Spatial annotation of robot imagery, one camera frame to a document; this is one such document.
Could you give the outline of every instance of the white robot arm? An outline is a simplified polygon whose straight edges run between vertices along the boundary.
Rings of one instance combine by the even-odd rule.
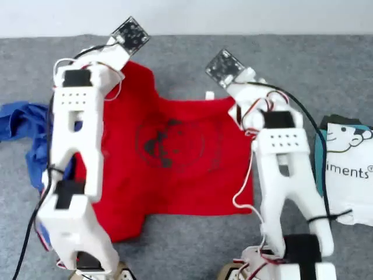
[[[119,263],[118,253],[92,207],[101,199],[102,192],[104,102],[117,84],[119,94],[124,79],[121,69],[148,39],[149,35],[130,17],[111,34],[105,47],[78,55],[78,59],[68,59],[73,63],[54,73],[50,150],[54,168],[50,178],[47,171],[43,173],[44,185],[51,180],[51,188],[37,218],[48,230],[64,266],[94,280],[114,279]],[[82,123],[78,131],[76,122]],[[63,180],[59,171],[65,170],[76,152],[82,155],[86,166],[84,183]]]
[[[333,253],[333,237],[327,219],[317,219],[309,224],[310,232],[303,236],[283,237],[280,216],[285,200],[295,202],[306,220],[325,216],[322,198],[317,193],[309,160],[309,145],[302,114],[288,104],[288,97],[265,85],[265,80],[256,80],[252,68],[245,68],[227,50],[222,50],[207,66],[206,72],[236,101],[228,112],[239,128],[256,137],[252,142],[258,165],[262,190],[261,226],[269,248],[280,258],[289,258],[291,264],[269,264],[263,269],[262,280],[332,280],[336,279],[332,264],[321,262],[321,257]],[[304,278],[300,263],[301,254],[295,244],[308,250],[315,245],[314,276]],[[260,254],[250,255],[251,269],[265,260]]]

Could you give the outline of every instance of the red wire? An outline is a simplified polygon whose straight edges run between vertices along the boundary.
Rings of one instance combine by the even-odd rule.
[[[258,274],[258,272],[260,271],[260,270],[262,270],[262,268],[263,267],[265,267],[266,265],[267,265],[268,263],[267,262],[265,262],[265,263],[263,263],[260,267],[258,267],[251,275],[250,275],[250,277],[247,279],[247,280],[253,280],[254,279],[254,277]]]

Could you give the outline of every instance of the wire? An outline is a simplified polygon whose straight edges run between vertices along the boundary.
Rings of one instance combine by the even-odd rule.
[[[347,214],[349,214],[349,213],[352,213],[352,209],[345,210],[345,211],[343,211],[343,212],[341,212],[341,213],[339,213],[339,214],[331,214],[331,215],[329,215],[329,216],[327,216],[327,215],[326,215],[326,216],[316,216],[316,217],[313,217],[313,218],[309,219],[309,220],[307,221],[307,223],[312,223],[312,222],[315,222],[315,221],[317,221],[317,220],[321,220],[321,219],[336,220],[336,219],[338,219],[339,217],[344,216],[344,215],[347,215]]]
[[[91,48],[88,48],[80,53],[78,53],[76,56],[74,56],[74,59],[77,60],[79,57],[91,52],[91,51],[98,51],[98,50],[101,50],[105,47],[112,47],[112,46],[115,46],[119,44],[119,42],[115,42],[114,44],[110,44],[110,45],[95,45],[94,47],[91,47]]]
[[[88,280],[93,280],[92,278],[89,278],[88,276],[85,276],[84,274],[82,274],[82,276]]]
[[[30,238],[30,232],[31,232],[31,229],[33,227],[33,222],[35,221],[35,218],[36,218],[36,215],[37,215],[37,212],[39,211],[41,205],[43,204],[45,198],[47,197],[50,189],[51,189],[51,186],[52,186],[52,180],[51,180],[51,172],[52,170],[50,169],[50,141],[51,141],[51,107],[52,107],[52,104],[53,104],[53,96],[50,100],[50,103],[49,103],[49,107],[48,107],[48,111],[47,111],[47,125],[46,125],[46,134],[47,134],[47,174],[48,174],[48,185],[47,185],[47,188],[45,189],[44,191],[44,195],[41,196],[39,202],[37,203],[37,205],[35,206],[35,209],[30,217],[30,220],[29,220],[29,224],[27,225],[27,229],[26,229],[26,234],[25,234],[25,237],[24,237],[24,241],[23,241],[23,245],[22,245],[22,249],[21,249],[21,253],[20,253],[20,256],[19,256],[19,259],[18,259],[18,263],[17,263],[17,267],[16,267],[16,271],[14,273],[14,276],[12,278],[12,280],[16,280],[17,277],[18,277],[18,274],[19,274],[19,271],[21,269],[21,266],[22,266],[22,262],[23,262],[23,259],[24,259],[24,255],[26,253],[26,248],[27,248],[27,244],[29,243],[29,238]]]
[[[253,280],[255,276],[259,273],[260,270],[262,270],[263,267],[265,267],[268,263],[263,263],[260,267],[258,267],[246,280]]]
[[[321,172],[321,176],[322,176],[322,191],[323,191],[323,199],[324,199],[324,204],[325,204],[325,209],[326,209],[326,216],[330,216],[329,199],[328,199],[328,194],[326,192],[326,180],[325,180],[325,173],[326,173],[326,141],[325,141],[325,138],[323,137],[320,129],[318,128],[318,126],[317,126],[314,118],[312,118],[311,114],[304,107],[304,105],[295,96],[293,96],[288,91],[286,91],[286,90],[284,90],[284,89],[282,89],[282,88],[280,88],[278,86],[269,85],[267,83],[246,82],[246,84],[254,85],[254,86],[266,86],[268,88],[271,88],[271,89],[274,89],[274,90],[278,90],[280,92],[285,93],[285,95],[287,95],[288,97],[290,97],[292,99],[292,101],[294,101],[300,107],[300,109],[302,109],[302,111],[304,112],[304,114],[307,116],[307,118],[311,122],[311,124],[314,127],[316,133],[320,137],[320,141],[321,141],[321,144],[322,144],[322,149],[323,149],[322,172]]]
[[[61,58],[59,60],[57,60],[55,62],[55,64],[53,65],[53,83],[54,85],[56,85],[56,74],[57,74],[57,68],[58,68],[58,64],[60,64],[61,62],[64,62],[64,61],[70,61],[70,62],[74,62],[76,61],[76,59],[74,58],[69,58],[69,57],[65,57],[65,58]]]
[[[118,91],[117,91],[117,93],[115,94],[115,96],[114,97],[112,97],[112,98],[105,98],[105,101],[113,101],[113,100],[115,100],[115,99],[117,99],[118,98],[118,96],[119,96],[119,94],[121,93],[121,91],[122,91],[122,73],[120,73],[120,71],[118,71],[118,70],[116,70],[116,69],[114,69],[113,67],[111,67],[110,65],[107,65],[107,64],[105,64],[105,63],[103,63],[103,62],[100,62],[100,61],[91,61],[89,64],[87,64],[87,65],[85,65],[84,67],[88,67],[89,65],[91,65],[92,63],[97,63],[97,64],[100,64],[100,65],[104,65],[104,66],[106,66],[107,68],[109,68],[110,70],[112,70],[112,71],[114,71],[116,74],[117,74],[117,76],[118,76],[118,80],[119,80],[119,82],[118,82]]]
[[[246,262],[245,264],[243,264],[242,266],[240,266],[240,268],[237,271],[236,280],[240,280],[240,275],[241,275],[242,271],[244,269],[246,269],[247,267],[249,267],[249,266],[250,266],[250,263],[248,263],[248,262]]]

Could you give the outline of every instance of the blue cloth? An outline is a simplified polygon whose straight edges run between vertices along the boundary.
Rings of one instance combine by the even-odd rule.
[[[0,109],[0,141],[14,141],[28,137],[33,140],[31,149],[26,153],[27,169],[31,185],[39,193],[44,185],[41,175],[47,168],[47,113],[48,106],[27,101],[4,104]],[[71,176],[73,162],[65,169],[64,179]],[[51,248],[49,234],[46,228],[37,223],[37,232],[42,235],[47,249]]]

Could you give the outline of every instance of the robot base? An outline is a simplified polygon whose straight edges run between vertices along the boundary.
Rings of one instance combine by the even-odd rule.
[[[237,279],[237,272],[238,269],[242,266],[242,264],[237,264],[237,263],[230,263],[226,264],[221,271],[219,272],[217,276],[217,280],[236,280]],[[240,280],[244,280],[248,277],[246,275],[245,271],[242,272],[240,275]]]
[[[119,262],[117,272],[114,276],[112,276],[112,278],[108,276],[106,276],[106,278],[103,278],[102,275],[94,276],[87,274],[86,276],[91,280],[136,280],[136,278],[132,275],[131,271],[124,262]],[[87,280],[87,278],[82,275],[73,273],[72,275],[70,275],[68,280]]]

